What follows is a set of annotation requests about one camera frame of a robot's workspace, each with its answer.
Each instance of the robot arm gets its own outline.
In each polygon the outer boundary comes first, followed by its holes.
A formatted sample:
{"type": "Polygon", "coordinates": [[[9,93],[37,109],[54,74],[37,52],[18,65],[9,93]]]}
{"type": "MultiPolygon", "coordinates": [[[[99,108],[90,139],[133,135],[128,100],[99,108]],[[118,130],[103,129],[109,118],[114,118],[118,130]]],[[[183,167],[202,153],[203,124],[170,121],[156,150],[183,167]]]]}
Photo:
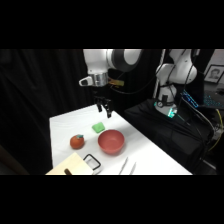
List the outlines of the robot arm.
{"type": "Polygon", "coordinates": [[[82,79],[79,84],[106,86],[109,83],[109,69],[130,72],[137,66],[141,54],[142,49],[84,49],[89,77],[82,79]]]}
{"type": "Polygon", "coordinates": [[[80,86],[92,86],[99,112],[102,111],[103,106],[108,118],[111,117],[113,111],[110,89],[107,86],[110,82],[108,70],[116,69],[122,72],[133,70],[142,52],[142,49],[84,49],[89,76],[82,79],[79,84],[80,86]]]}
{"type": "Polygon", "coordinates": [[[174,64],[164,64],[157,74],[160,93],[155,108],[171,118],[177,113],[177,106],[174,104],[177,90],[173,83],[185,84],[186,82],[186,84],[190,84],[197,76],[197,69],[193,66],[191,60],[191,52],[191,49],[173,49],[170,57],[174,64]]]}

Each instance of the bowl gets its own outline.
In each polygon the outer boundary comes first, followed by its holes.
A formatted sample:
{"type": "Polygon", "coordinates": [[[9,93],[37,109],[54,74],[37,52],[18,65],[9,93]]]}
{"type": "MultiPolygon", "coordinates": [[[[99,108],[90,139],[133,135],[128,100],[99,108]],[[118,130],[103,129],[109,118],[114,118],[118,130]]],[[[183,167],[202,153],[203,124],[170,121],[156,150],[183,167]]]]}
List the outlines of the bowl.
{"type": "Polygon", "coordinates": [[[105,131],[98,139],[100,148],[110,155],[120,152],[124,146],[124,142],[124,135],[116,130],[105,131]]]}

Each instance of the wire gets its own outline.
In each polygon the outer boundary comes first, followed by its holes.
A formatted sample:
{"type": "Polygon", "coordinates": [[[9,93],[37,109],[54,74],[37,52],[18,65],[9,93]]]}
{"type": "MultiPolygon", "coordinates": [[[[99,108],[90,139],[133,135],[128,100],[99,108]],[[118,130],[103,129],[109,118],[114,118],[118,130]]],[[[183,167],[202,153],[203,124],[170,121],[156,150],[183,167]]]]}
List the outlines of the wire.
{"type": "MultiPolygon", "coordinates": [[[[165,61],[167,60],[167,58],[169,57],[171,51],[172,51],[172,49],[169,51],[169,54],[167,54],[166,58],[164,59],[164,63],[165,63],[165,61]]],[[[151,79],[151,80],[150,80],[144,87],[142,87],[140,90],[137,90],[137,91],[132,92],[132,93],[125,93],[125,92],[121,92],[121,91],[118,91],[118,90],[114,89],[113,86],[111,87],[111,89],[112,89],[113,91],[117,92],[117,93],[124,94],[124,95],[133,95],[133,94],[137,94],[137,93],[141,92],[142,90],[144,90],[146,87],[148,87],[148,86],[151,84],[151,82],[156,78],[157,74],[160,72],[160,70],[161,70],[163,64],[160,66],[160,68],[159,68],[159,70],[156,72],[155,76],[154,76],[154,77],[153,77],[153,78],[152,78],[152,79],[151,79]]]]}
{"type": "Polygon", "coordinates": [[[200,114],[209,123],[209,125],[212,127],[213,135],[214,135],[215,134],[215,128],[213,127],[212,123],[208,120],[208,118],[205,117],[205,115],[202,114],[201,112],[199,112],[197,109],[195,109],[191,104],[189,104],[183,97],[182,97],[182,99],[187,103],[187,105],[189,107],[191,107],[194,111],[196,111],[198,114],[200,114]]]}
{"type": "MultiPolygon", "coordinates": [[[[170,86],[169,86],[169,88],[170,88],[170,91],[171,91],[171,93],[172,93],[172,95],[173,95],[173,99],[175,100],[175,97],[174,97],[174,94],[173,94],[173,90],[171,89],[170,86]]],[[[195,125],[195,123],[194,123],[194,121],[193,121],[193,119],[192,119],[192,115],[191,115],[191,122],[192,122],[193,126],[195,127],[196,131],[198,132],[198,134],[199,134],[199,136],[200,136],[200,138],[201,138],[201,140],[202,140],[202,143],[203,143],[204,147],[206,148],[205,141],[204,141],[204,139],[203,139],[203,137],[202,137],[201,132],[199,131],[199,129],[198,129],[197,126],[195,125]]]]}
{"type": "MultiPolygon", "coordinates": [[[[186,78],[186,81],[185,81],[185,84],[184,84],[184,88],[183,88],[183,92],[184,92],[184,90],[186,89],[186,85],[187,85],[189,76],[190,76],[190,74],[191,74],[191,70],[192,70],[192,68],[194,67],[195,61],[196,61],[196,58],[195,58],[195,60],[193,61],[192,66],[191,66],[191,68],[190,68],[190,71],[189,71],[189,73],[188,73],[188,76],[187,76],[187,78],[186,78]]],[[[178,107],[177,107],[177,114],[176,114],[176,115],[179,115],[179,109],[180,109],[180,106],[181,106],[182,101],[183,101],[183,98],[181,98],[181,100],[180,100],[180,102],[179,102],[179,105],[178,105],[178,107]]],[[[175,122],[174,122],[174,124],[173,124],[173,126],[172,126],[172,132],[171,132],[171,136],[170,136],[171,142],[173,141],[173,132],[174,132],[174,128],[175,128],[175,126],[176,126],[176,124],[177,124],[177,117],[178,117],[178,116],[175,116],[175,117],[174,117],[175,122]]]]}
{"type": "MultiPolygon", "coordinates": [[[[219,112],[218,109],[217,109],[216,111],[217,111],[217,113],[218,113],[218,115],[219,115],[219,118],[220,118],[220,121],[221,121],[221,130],[222,130],[222,134],[223,134],[223,122],[222,122],[222,116],[221,116],[221,114],[220,114],[220,112],[219,112]]],[[[217,144],[219,143],[220,139],[222,138],[222,134],[221,134],[220,138],[217,140],[217,142],[215,143],[215,145],[214,145],[212,148],[210,148],[210,149],[208,150],[209,152],[212,151],[212,149],[214,149],[214,148],[217,146],[217,144]]]]}
{"type": "Polygon", "coordinates": [[[201,71],[199,71],[199,70],[198,70],[198,72],[201,73],[201,74],[203,74],[204,76],[206,76],[204,72],[201,72],[201,71]]]}

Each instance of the white table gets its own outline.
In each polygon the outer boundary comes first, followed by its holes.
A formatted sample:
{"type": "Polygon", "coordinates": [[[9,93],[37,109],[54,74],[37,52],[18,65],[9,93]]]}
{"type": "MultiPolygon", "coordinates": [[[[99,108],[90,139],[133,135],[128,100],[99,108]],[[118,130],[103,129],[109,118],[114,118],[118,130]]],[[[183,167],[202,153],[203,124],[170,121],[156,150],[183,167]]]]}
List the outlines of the white table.
{"type": "Polygon", "coordinates": [[[96,106],[87,107],[51,118],[50,130],[54,167],[77,152],[82,158],[87,154],[96,157],[102,164],[101,175],[118,175],[127,157],[129,161],[122,175],[130,174],[135,162],[134,175],[191,175],[116,112],[108,119],[105,111],[99,113],[96,106]],[[92,130],[92,126],[99,122],[103,122],[106,130],[115,129],[123,133],[126,143],[119,155],[107,155],[99,148],[100,134],[92,130]],[[77,134],[83,134],[85,138],[81,150],[70,147],[71,137],[77,134]]]}

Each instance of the green sponge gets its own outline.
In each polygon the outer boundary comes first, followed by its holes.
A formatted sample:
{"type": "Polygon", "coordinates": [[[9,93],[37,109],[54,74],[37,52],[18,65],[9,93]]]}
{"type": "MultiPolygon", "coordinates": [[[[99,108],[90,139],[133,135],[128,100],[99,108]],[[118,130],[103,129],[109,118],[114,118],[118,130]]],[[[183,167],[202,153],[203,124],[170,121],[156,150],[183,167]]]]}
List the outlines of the green sponge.
{"type": "Polygon", "coordinates": [[[93,130],[94,130],[96,133],[100,133],[100,132],[102,132],[102,131],[105,130],[105,127],[104,127],[104,125],[103,125],[102,122],[100,122],[99,124],[95,124],[95,125],[93,125],[92,128],[93,128],[93,130]]]}

